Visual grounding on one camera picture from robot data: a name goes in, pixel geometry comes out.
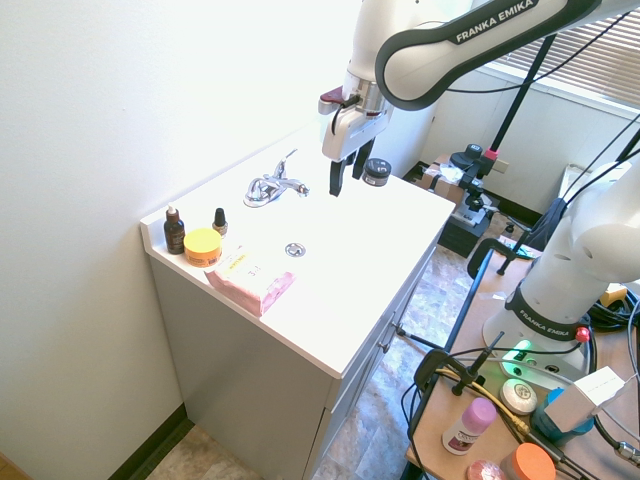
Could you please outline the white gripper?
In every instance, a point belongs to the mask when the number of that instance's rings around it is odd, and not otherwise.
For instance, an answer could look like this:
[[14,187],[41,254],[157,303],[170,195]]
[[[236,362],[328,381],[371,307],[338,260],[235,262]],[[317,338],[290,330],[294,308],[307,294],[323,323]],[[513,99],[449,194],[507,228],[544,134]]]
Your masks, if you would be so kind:
[[377,116],[369,116],[354,108],[341,111],[336,120],[326,128],[322,145],[322,153],[332,160],[330,168],[329,194],[338,197],[343,183],[343,173],[347,166],[356,161],[352,170],[352,177],[359,180],[364,166],[371,154],[375,137],[389,124],[391,109],[387,108]]

